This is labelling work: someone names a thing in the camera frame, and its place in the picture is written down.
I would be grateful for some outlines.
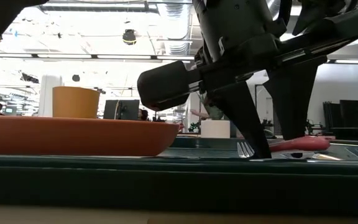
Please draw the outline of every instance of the cable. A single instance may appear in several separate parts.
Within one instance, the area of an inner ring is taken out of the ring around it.
[[[124,86],[127,85],[127,82],[128,82],[128,74],[127,74],[127,77],[126,77],[126,79],[125,79],[125,84],[124,84]],[[124,94],[124,91],[125,91],[125,89],[123,89],[123,90],[121,91],[121,96],[120,96],[120,97],[122,97],[122,95]],[[117,110],[118,110],[118,104],[119,104],[119,102],[120,102],[120,100],[117,101],[116,110],[115,110],[115,112],[114,112],[114,119],[116,119],[116,116],[117,116]]]
[[[155,47],[154,47],[154,44],[153,44],[153,41],[152,41],[152,38],[150,36],[150,33],[149,33],[149,27],[150,27],[150,23],[148,22],[147,23],[147,37],[149,38],[149,41],[150,41],[150,44],[152,45],[152,48],[153,48],[153,55],[156,55],[157,52],[155,51]]]

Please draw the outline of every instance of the black cylinder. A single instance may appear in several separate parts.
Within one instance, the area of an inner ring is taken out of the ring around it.
[[[137,90],[144,106],[162,111],[186,103],[190,83],[185,65],[177,61],[140,74]]]
[[[264,34],[264,25],[272,21],[265,0],[193,0],[193,5],[214,62],[221,57],[221,37],[224,48],[230,49]]]

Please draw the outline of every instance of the yellow cup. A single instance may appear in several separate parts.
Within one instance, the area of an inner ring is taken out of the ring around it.
[[[53,88],[54,118],[97,118],[100,93],[80,87]]]

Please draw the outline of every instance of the computer monitor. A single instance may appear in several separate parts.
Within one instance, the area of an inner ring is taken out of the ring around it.
[[[139,100],[106,100],[103,119],[138,120]]]
[[[358,100],[340,100],[341,115],[346,128],[358,128]]]

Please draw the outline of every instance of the pink object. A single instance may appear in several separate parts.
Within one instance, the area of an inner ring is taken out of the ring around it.
[[[329,147],[329,141],[322,137],[305,136],[270,144],[270,152],[322,151]]]

